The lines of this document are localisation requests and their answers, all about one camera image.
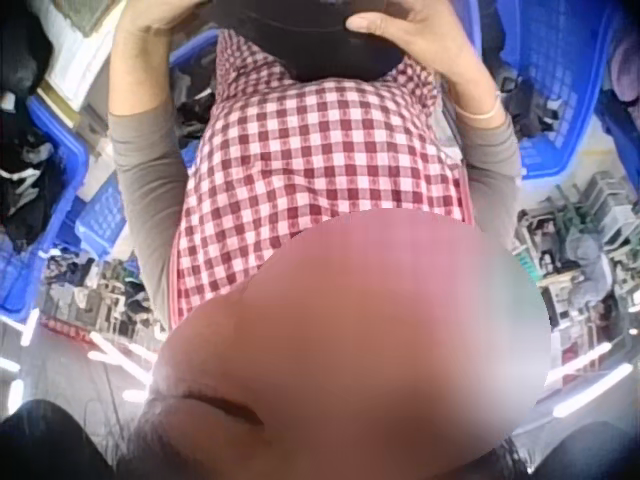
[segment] woman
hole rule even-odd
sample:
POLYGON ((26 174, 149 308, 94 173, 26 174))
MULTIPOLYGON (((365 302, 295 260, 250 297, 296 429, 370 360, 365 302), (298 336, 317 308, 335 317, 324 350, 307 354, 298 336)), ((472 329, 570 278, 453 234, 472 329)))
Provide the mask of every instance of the woman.
MULTIPOLYGON (((389 408, 403 415, 406 410, 407 417, 391 422, 388 431, 361 429, 364 403, 387 398, 365 394, 362 385, 365 378, 381 378, 373 375, 375 348, 353 347, 361 359, 354 362, 355 343, 349 342, 352 335, 357 341, 362 325, 324 310, 344 312, 352 297, 323 297, 317 306, 323 313, 283 313, 283 303, 316 299, 309 289, 292 293, 293 277, 292 291, 279 297, 283 280, 274 274, 277 268, 261 268, 300 232, 380 208, 477 224, 509 244, 518 144, 493 79, 449 0, 405 1, 411 10, 407 20, 379 13, 349 19, 349 29, 387 38, 408 53, 396 70, 371 83, 297 83, 278 60, 223 31, 217 103, 189 177, 173 133, 169 29, 196 3, 162 0, 150 8, 145 0, 131 0, 111 56, 110 128, 120 187, 142 277, 157 315, 173 330, 120 472, 132 478, 422 478, 487 451, 492 445, 460 457, 439 455, 436 441, 425 459, 425 439, 408 421, 422 417, 422 408, 405 409, 390 398, 389 408), (435 72, 453 91, 466 168, 443 153, 431 128, 435 72), (261 293, 251 298, 259 300, 251 303, 248 292, 253 287, 256 293, 257 284, 261 293), (302 361, 306 347, 313 353, 302 361), (323 363, 328 360, 333 374, 323 363), (299 368, 297 376, 292 368, 299 368), (342 400, 336 393, 343 391, 336 383, 341 370, 348 370, 345 381, 353 386, 342 400), (269 392, 276 384, 277 400, 269 392), (369 440, 382 444, 396 433, 402 439, 399 456, 392 453, 400 448, 395 443, 377 455, 369 440)), ((308 257, 295 259, 289 255, 290 264, 299 266, 308 257)), ((335 279, 335 272, 323 272, 335 279)), ((357 285, 351 287, 355 298, 357 285)), ((376 342, 386 345, 389 322, 380 318, 379 326, 376 342)), ((411 338, 384 347, 389 358, 430 351, 424 345, 413 350, 407 342, 411 338)), ((409 374, 404 378, 399 365, 389 382, 402 377, 407 388, 421 382, 409 374)), ((391 383, 378 387, 389 389, 391 383)), ((444 445, 442 435, 434 429, 428 442, 439 438, 444 445)))

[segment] sleeve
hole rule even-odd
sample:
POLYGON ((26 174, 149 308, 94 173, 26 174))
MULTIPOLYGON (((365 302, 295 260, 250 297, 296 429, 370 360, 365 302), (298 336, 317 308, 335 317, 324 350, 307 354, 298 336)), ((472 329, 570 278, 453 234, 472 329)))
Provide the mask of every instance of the sleeve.
POLYGON ((174 115, 167 99, 144 113, 109 116, 118 183, 142 281, 165 325, 169 319, 169 263, 188 180, 174 115))
POLYGON ((511 248, 521 185, 520 147, 510 117, 494 129, 459 124, 469 189, 480 229, 511 248))

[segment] pink checkered apron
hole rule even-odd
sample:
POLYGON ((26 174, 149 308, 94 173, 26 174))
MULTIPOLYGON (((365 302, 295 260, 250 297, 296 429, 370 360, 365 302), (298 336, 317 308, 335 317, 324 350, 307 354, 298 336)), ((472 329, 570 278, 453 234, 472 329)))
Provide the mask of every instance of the pink checkered apron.
POLYGON ((464 169, 430 126, 436 78, 411 59, 373 83, 300 84, 224 31, 216 95, 171 259, 172 327, 339 215, 414 208, 473 222, 464 169))

